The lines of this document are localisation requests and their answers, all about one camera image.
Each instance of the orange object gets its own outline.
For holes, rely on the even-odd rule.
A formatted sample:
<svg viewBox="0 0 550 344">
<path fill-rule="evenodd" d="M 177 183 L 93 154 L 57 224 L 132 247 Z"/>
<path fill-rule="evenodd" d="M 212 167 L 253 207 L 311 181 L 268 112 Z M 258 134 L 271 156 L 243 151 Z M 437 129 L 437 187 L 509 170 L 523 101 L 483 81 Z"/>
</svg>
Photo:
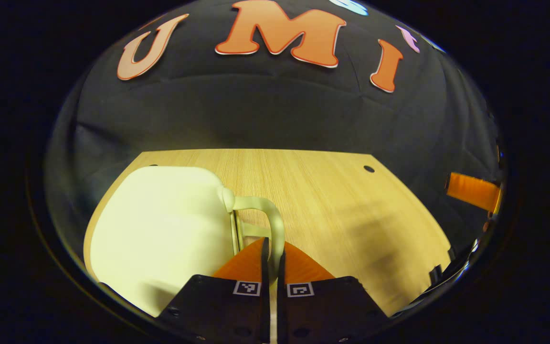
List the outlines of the orange object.
<svg viewBox="0 0 550 344">
<path fill-rule="evenodd" d="M 396 76 L 398 62 L 403 59 L 402 53 L 389 42 L 379 39 L 381 60 L 377 71 L 370 75 L 370 82 L 380 89 L 392 93 L 395 89 L 393 78 Z"/>
<path fill-rule="evenodd" d="M 262 281 L 262 243 L 264 238 L 256 240 L 243 248 L 231 260 L 223 265 L 214 277 L 220 279 L 260 282 Z"/>
<path fill-rule="evenodd" d="M 446 187 L 447 195 L 497 214 L 500 188 L 483 179 L 453 172 Z"/>
<path fill-rule="evenodd" d="M 258 51 L 253 41 L 256 28 L 271 54 L 279 54 L 300 35 L 301 44 L 291 50 L 300 61 L 334 68 L 338 59 L 334 56 L 338 30 L 347 23 L 332 13 L 309 10 L 290 19 L 274 1 L 247 0 L 233 4 L 239 10 L 231 33 L 225 42 L 216 46 L 219 54 L 252 54 Z"/>
<path fill-rule="evenodd" d="M 307 253 L 289 242 L 284 244 L 284 252 L 286 253 L 286 283 L 303 283 L 334 278 Z"/>
</svg>

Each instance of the black fabric backdrop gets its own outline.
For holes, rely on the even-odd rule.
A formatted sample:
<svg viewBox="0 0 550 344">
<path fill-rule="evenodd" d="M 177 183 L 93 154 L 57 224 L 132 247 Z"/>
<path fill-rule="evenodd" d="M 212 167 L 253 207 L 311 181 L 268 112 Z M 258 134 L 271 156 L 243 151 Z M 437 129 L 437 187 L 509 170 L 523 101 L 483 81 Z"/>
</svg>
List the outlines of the black fabric backdrop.
<svg viewBox="0 0 550 344">
<path fill-rule="evenodd" d="M 45 161 L 45 187 L 59 233 L 82 257 L 85 229 L 114 179 L 142 151 L 271 148 L 372 154 L 422 201 L 460 252 L 482 233 L 486 212 L 450 198 L 450 172 L 500 178 L 496 125 L 471 78 L 401 22 L 369 8 L 363 17 L 328 1 L 278 1 L 290 18 L 329 11 L 347 21 L 336 45 L 337 68 L 258 52 L 221 56 L 235 20 L 234 2 L 200 0 L 168 12 L 110 46 L 78 80 L 55 124 Z M 116 76 L 124 46 L 189 13 L 161 59 L 129 81 Z M 399 25 L 417 39 L 417 54 Z M 378 39 L 403 53 L 388 94 L 370 83 L 381 55 Z"/>
</svg>

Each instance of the wooden table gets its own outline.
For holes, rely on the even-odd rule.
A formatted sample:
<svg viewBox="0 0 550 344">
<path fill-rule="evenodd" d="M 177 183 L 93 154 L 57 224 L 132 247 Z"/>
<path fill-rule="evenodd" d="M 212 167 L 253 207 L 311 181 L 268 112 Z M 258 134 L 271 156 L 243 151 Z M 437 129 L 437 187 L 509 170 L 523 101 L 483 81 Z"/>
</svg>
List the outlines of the wooden table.
<svg viewBox="0 0 550 344">
<path fill-rule="evenodd" d="M 197 166 L 237 196 L 261 196 L 279 208 L 286 241 L 335 277 L 354 276 L 386 315 L 430 286 L 428 273 L 450 263 L 449 240 L 421 201 L 368 154 L 310 150 L 162 150 L 140 154 L 103 196 L 87 232 L 118 185 L 149 165 Z M 364 168 L 369 166 L 374 172 Z M 268 228 L 260 211 L 243 221 Z"/>
</svg>

